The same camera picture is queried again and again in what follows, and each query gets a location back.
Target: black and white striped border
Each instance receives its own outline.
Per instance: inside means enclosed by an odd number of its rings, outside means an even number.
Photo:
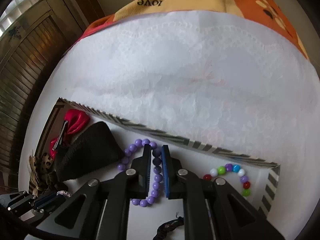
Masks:
[[[187,148],[193,148],[197,149],[200,151],[204,151],[207,153],[215,154],[224,158],[231,158],[232,160],[236,162],[244,162],[248,164],[252,164],[255,166],[260,166],[260,167],[265,167],[265,168],[272,168],[269,172],[268,175],[268,182],[265,187],[265,192],[264,195],[261,199],[260,207],[259,207],[259,212],[267,216],[270,212],[272,202],[275,198],[276,195],[276,190],[278,187],[278,181],[279,181],[279,175],[280,175],[280,165],[274,162],[267,162],[266,160],[260,159],[260,158],[255,158],[250,155],[245,155],[245,154],[238,154],[233,151],[229,151],[226,149],[222,148],[216,148],[213,147],[210,144],[203,144],[199,141],[191,141],[188,138],[181,137],[181,136],[174,136],[170,135],[164,131],[161,130],[154,130],[151,128],[146,127],[145,125],[142,124],[136,124],[133,123],[127,119],[120,118],[119,116],[113,115],[113,114],[108,114],[104,111],[96,110],[92,107],[86,106],[79,104],[74,101],[69,101],[64,98],[59,98],[56,105],[54,106],[53,110],[50,113],[50,116],[45,124],[45,127],[43,129],[43,132],[41,134],[38,146],[36,148],[35,156],[39,154],[39,152],[42,152],[43,150],[43,144],[47,140],[47,136],[49,135],[50,129],[52,127],[52,124],[57,117],[57,114],[59,110],[64,106],[64,104],[68,104],[73,108],[82,110],[90,115],[95,115],[97,117],[100,117],[102,119],[105,119],[111,123],[114,123],[119,126],[123,126],[128,130],[134,130],[138,131],[139,133],[146,134],[149,136],[152,136],[154,138],[158,138],[159,140],[162,141],[168,141],[172,142]],[[29,184],[29,191],[32,192],[34,188],[34,185],[30,182]]]

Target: red bead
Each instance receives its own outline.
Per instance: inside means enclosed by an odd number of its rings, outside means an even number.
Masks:
[[[248,181],[243,184],[244,189],[248,189],[250,186],[251,186],[251,183]]]
[[[206,174],[203,176],[203,179],[205,180],[211,180],[212,179],[212,176],[210,174]]]

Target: window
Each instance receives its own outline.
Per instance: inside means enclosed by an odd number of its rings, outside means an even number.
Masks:
[[[0,17],[0,37],[9,26],[39,0],[12,0]]]

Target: green bead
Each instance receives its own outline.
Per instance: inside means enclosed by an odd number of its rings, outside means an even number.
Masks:
[[[220,167],[218,168],[218,174],[219,174],[219,175],[226,174],[226,168],[225,168],[225,166],[220,166]]]
[[[242,191],[242,195],[243,195],[244,197],[249,196],[250,193],[251,193],[250,189],[244,189],[244,190]]]

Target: silver screw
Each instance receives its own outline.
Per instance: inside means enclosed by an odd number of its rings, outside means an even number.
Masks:
[[[217,178],[217,179],[216,179],[216,183],[217,183],[217,185],[219,185],[219,186],[223,186],[223,185],[226,183],[226,181],[225,181],[225,179],[223,179],[223,178]]]
[[[125,171],[125,174],[127,174],[128,176],[133,176],[134,174],[136,174],[136,170],[135,169],[127,169]]]
[[[180,176],[186,176],[188,174],[188,171],[186,169],[180,169],[178,170],[178,174]]]
[[[88,181],[88,185],[90,186],[90,187],[94,187],[94,186],[97,186],[98,185],[98,180],[97,179],[90,179],[89,181]]]

